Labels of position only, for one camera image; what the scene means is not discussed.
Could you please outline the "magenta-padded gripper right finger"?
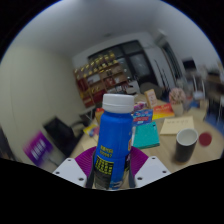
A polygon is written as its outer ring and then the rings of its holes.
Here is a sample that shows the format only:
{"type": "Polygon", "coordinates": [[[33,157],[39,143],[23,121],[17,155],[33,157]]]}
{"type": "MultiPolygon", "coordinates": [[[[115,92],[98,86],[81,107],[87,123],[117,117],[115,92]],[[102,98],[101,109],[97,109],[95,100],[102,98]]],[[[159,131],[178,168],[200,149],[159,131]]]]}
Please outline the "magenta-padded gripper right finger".
{"type": "Polygon", "coordinates": [[[129,186],[140,188],[170,174],[156,156],[147,156],[140,149],[130,151],[129,186]]]}

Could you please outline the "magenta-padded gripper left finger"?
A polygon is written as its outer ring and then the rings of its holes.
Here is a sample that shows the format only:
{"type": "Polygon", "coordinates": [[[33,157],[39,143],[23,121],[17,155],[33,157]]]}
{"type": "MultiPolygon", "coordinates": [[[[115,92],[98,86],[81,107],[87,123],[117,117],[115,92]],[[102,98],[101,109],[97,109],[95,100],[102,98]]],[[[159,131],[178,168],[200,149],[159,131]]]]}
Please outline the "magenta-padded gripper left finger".
{"type": "Polygon", "coordinates": [[[78,186],[91,189],[94,182],[95,150],[96,147],[91,147],[76,158],[65,159],[53,174],[78,186]]]}

